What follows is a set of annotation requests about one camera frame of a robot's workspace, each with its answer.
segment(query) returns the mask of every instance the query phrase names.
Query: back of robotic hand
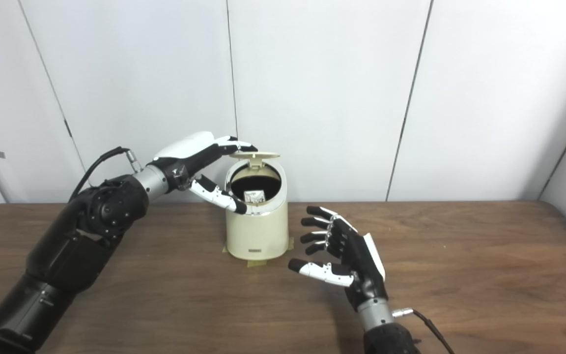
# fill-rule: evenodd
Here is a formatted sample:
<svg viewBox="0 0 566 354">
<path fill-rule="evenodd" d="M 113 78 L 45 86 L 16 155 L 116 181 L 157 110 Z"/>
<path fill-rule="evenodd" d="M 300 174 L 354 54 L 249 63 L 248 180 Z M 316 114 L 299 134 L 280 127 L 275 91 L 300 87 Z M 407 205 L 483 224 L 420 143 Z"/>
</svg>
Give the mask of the back of robotic hand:
<svg viewBox="0 0 566 354">
<path fill-rule="evenodd" d="M 256 148 L 234 137 L 214 139 L 210 132 L 199 132 L 164 148 L 144 168 L 128 148 L 101 155 L 30 252 L 22 278 L 0 303 L 0 354 L 27 354 L 42 347 L 76 295 L 95 282 L 124 233 L 146 215 L 152 200 L 173 190 L 189 190 L 220 207 L 245 213 L 243 202 L 198 175 L 236 151 Z M 122 153 L 128 155 L 135 173 L 81 191 L 97 165 Z"/>
<path fill-rule="evenodd" d="M 292 259 L 288 267 L 302 275 L 344 287 L 348 302 L 357 312 L 364 328 L 366 354 L 418 354 L 414 340 L 395 317 L 411 313 L 411 309 L 395 311 L 388 307 L 384 287 L 386 272 L 370 234 L 360 236 L 355 227 L 334 211 L 309 206 L 315 215 L 301 220 L 303 226 L 323 230 L 301 236 L 301 243 L 313 242 L 305 253 L 327 251 L 341 264 L 322 264 Z"/>
</svg>

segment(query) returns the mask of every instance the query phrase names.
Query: wooden table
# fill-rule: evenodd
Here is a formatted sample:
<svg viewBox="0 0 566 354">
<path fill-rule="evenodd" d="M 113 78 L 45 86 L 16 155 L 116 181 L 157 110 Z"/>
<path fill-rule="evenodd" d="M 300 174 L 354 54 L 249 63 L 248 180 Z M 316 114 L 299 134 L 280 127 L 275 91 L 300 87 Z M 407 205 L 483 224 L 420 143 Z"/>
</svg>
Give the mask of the wooden table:
<svg viewBox="0 0 566 354">
<path fill-rule="evenodd" d="M 258 267 L 222 253 L 222 210 L 154 205 L 41 353 L 361 353 L 343 290 L 287 269 L 292 256 L 307 258 L 306 205 L 290 205 L 295 249 Z M 456 353 L 566 353 L 566 220 L 549 204 L 324 206 L 373 234 L 392 308 L 434 320 Z M 0 205 L 0 300 L 60 209 Z M 418 319 L 400 322 L 423 354 L 445 352 Z"/>
</svg>

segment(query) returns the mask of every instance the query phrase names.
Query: paper inside bin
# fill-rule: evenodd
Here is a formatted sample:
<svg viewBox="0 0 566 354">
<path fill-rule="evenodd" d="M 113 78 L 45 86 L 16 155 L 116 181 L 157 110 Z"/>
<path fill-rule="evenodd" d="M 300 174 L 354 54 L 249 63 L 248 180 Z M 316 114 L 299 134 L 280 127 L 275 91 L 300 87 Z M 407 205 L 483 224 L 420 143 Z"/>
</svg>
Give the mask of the paper inside bin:
<svg viewBox="0 0 566 354">
<path fill-rule="evenodd" d="M 262 190 L 244 191 L 244 201 L 247 203 L 263 203 L 265 202 L 265 193 Z"/>
</svg>

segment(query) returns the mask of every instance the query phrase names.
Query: trash can lid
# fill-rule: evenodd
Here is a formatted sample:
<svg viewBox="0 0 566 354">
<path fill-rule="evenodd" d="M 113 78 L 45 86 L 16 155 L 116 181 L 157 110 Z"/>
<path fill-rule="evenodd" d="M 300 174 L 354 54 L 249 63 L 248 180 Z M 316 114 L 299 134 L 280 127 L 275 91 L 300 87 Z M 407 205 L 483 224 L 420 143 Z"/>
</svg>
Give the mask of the trash can lid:
<svg viewBox="0 0 566 354">
<path fill-rule="evenodd" d="M 236 152 L 231 154 L 231 157 L 236 159 L 247 159 L 249 160 L 249 166 L 252 169 L 259 169 L 263 167 L 263 159 L 276 159 L 277 157 L 281 156 L 280 154 L 276 154 L 274 152 L 250 152 L 250 151 L 242 151 Z"/>
</svg>

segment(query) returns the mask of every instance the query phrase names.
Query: cream trash can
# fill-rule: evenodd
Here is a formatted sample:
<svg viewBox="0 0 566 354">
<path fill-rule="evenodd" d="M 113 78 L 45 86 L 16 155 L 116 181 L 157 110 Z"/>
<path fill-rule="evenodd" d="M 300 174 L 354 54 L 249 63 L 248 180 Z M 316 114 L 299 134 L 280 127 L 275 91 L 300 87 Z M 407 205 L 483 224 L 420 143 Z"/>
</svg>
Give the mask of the cream trash can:
<svg viewBox="0 0 566 354">
<path fill-rule="evenodd" d="M 287 179 L 271 152 L 238 152 L 226 191 L 245 202 L 245 215 L 226 211 L 226 248 L 242 260 L 271 260 L 287 251 Z"/>
</svg>

